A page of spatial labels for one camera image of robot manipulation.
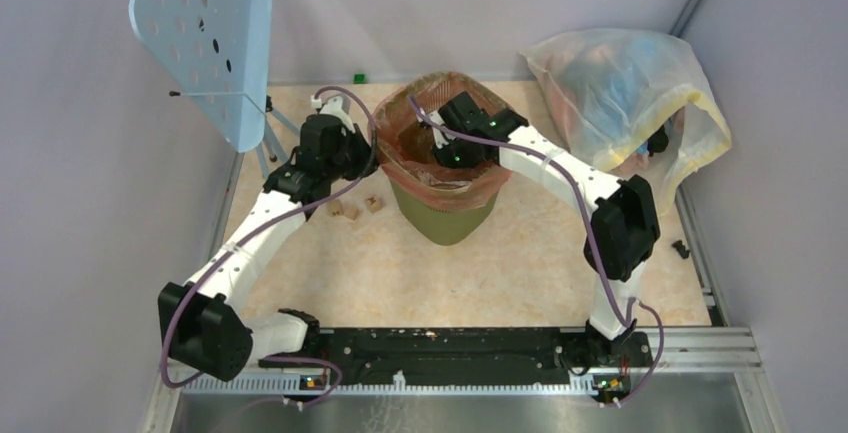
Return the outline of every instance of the brown plastic bag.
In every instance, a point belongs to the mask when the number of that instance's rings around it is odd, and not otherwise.
[[[418,124],[406,98],[415,97],[429,113],[467,91],[488,114],[510,106],[485,86],[456,72],[431,73],[394,92],[374,112],[380,167],[391,181],[440,211],[483,207],[509,179],[509,171],[486,162],[475,168],[440,166],[431,152],[433,133]]]

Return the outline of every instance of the floor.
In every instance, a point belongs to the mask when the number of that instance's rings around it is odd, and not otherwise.
[[[535,82],[489,82],[488,88],[559,143]],[[401,85],[351,89],[374,108]],[[275,87],[274,105],[300,124],[315,86]],[[352,111],[354,121],[364,116]],[[294,134],[271,120],[286,150]],[[263,183],[255,153],[245,155],[227,224],[227,237],[250,211]],[[365,198],[385,206],[372,214]],[[343,198],[357,221],[330,217],[322,206],[278,251],[256,282],[244,318],[278,308],[306,311],[322,326],[578,326],[588,318],[595,272],[583,259],[578,214],[519,175],[501,190],[491,216],[458,245],[437,246],[400,214],[386,176],[378,171]],[[677,212],[661,218],[662,237],[643,279],[641,298],[667,325],[709,325],[691,259],[671,247],[685,238]],[[637,309],[643,326],[654,324]]]

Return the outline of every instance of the clear plastic bag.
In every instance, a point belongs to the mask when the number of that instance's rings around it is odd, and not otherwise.
[[[563,33],[522,53],[572,155],[602,171],[645,177],[657,211],[677,186],[730,148],[730,130],[692,48],[662,33]],[[664,135],[662,152],[650,151]]]
[[[509,170],[494,162],[451,169],[436,162],[433,132],[421,128],[407,96],[434,111],[467,91],[488,114],[509,105],[488,88],[456,72],[423,76],[394,92],[374,110],[380,167],[391,181],[434,210],[457,212],[482,208],[509,179]]]

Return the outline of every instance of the robotic arm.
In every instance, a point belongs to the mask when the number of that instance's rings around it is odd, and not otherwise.
[[[158,305],[164,340],[177,306],[189,289],[222,255],[231,254],[189,300],[171,341],[171,358],[229,381],[248,361],[301,348],[308,315],[284,310],[246,325],[238,311],[274,253],[313,212],[278,221],[249,242],[243,239],[302,204],[326,198],[334,181],[354,180],[363,172],[367,176],[376,170],[375,163],[368,164],[371,146],[348,116],[348,107],[346,97],[334,96],[319,114],[309,116],[301,128],[300,146],[292,151],[286,164],[269,175],[256,204],[232,239],[184,284],[168,283],[162,289]],[[234,240],[242,240],[244,246]]]
[[[660,236],[656,207],[647,181],[639,176],[621,180],[597,171],[553,145],[514,111],[502,110],[489,117],[465,92],[427,116],[433,123],[444,125],[449,130],[489,140],[489,144],[473,143],[433,128],[433,154],[442,166],[471,168],[491,160],[538,182],[572,208],[578,209],[574,189],[549,163],[554,161],[564,167],[577,182],[582,203],[591,215],[603,268],[599,270],[595,264],[588,238],[583,248],[584,256],[592,268],[606,274],[619,311],[627,310],[627,302],[638,292],[645,262]],[[492,142],[517,146],[524,151],[495,146]],[[539,156],[543,159],[531,155],[529,150],[541,153]],[[615,341],[632,329],[632,325],[624,326],[619,321],[604,282],[597,281],[595,286],[589,326],[604,338]]]

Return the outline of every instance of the wooden block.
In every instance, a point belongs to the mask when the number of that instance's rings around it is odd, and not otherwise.
[[[346,216],[349,220],[356,221],[356,219],[357,219],[357,218],[359,218],[359,208],[357,208],[357,207],[356,207],[356,206],[354,206],[354,205],[347,205],[347,206],[345,207],[344,215],[345,215],[345,216]]]
[[[339,199],[335,199],[327,203],[327,214],[330,216],[339,216],[344,214],[344,205]]]
[[[368,211],[371,213],[377,213],[383,209],[383,200],[377,198],[377,195],[371,195],[368,198],[365,198],[365,207],[368,208]]]

